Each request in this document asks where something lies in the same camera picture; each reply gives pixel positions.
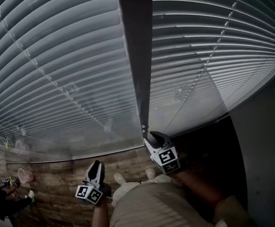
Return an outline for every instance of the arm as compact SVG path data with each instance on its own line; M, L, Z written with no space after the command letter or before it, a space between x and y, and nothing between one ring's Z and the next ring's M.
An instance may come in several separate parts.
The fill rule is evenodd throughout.
M0 184L0 189L3 189L5 187L5 184Z
M199 198L216 208L224 201L222 194L203 180L195 176L192 172L185 170L178 172L176 176Z
M6 196L10 196L12 193L15 192L15 190L18 188L18 186L14 186L14 187L11 187L11 189L9 191L7 191L7 195Z
M109 227L107 199L102 197L100 203L94 207L92 227Z

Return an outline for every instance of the khaki pants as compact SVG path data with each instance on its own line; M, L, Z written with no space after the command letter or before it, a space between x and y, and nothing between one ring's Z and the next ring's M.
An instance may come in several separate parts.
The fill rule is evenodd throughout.
M124 197L127 192L129 192L133 188L136 188L136 187L140 186L141 184L147 184L147 183L175 183L175 184L177 184L177 182L173 178L171 178L171 177L169 177L167 175L164 175L164 174L159 175L159 176L155 177L154 179L148 180L146 182L141 182L141 183L124 183L113 194L112 206L115 207L115 205L117 204L117 202L122 197Z

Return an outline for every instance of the window blind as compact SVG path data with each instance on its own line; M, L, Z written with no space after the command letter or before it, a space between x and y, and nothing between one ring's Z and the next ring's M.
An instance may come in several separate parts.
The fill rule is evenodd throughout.
M211 122L275 76L275 0L153 0L149 127Z
M13 161L142 145L119 0L0 0L0 149L17 140Z

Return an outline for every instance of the floor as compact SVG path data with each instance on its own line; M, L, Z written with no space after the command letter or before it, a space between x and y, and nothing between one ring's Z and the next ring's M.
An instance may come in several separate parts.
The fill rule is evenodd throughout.
M247 187L243 160L238 139L230 117L194 132L173 138L181 156L181 164L215 185L225 196L234 194L241 204L247 206ZM145 169L154 166L146 148L131 150L110 156L99 157L105 163L105 182L117 184L113 174L119 172L128 181L145 180ZM92 206L74 197L77 185L93 159L76 160L51 164L6 164L5 153L0 152L0 178L16 177L21 167L31 170L35 180L23 184L18 193L21 197L29 189L35 191L35 204L21 211L12 220L16 227L86 227L91 225ZM208 221L212 212L187 190L187 198L196 210Z

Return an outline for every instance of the shoe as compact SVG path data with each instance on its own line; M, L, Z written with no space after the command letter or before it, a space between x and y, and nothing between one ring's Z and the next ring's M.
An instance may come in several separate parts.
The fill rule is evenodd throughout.
M124 183L126 183L127 181L125 180L124 176L119 174L119 173L115 173L114 174L114 180L119 184L119 185L123 185Z
M146 169L146 175L149 180L153 180L156 177L156 172L153 168L147 168Z
M29 198L31 198L32 199L32 202L34 202L35 201L35 195L34 195L34 192L32 191L32 190L30 190L30 192L29 192Z

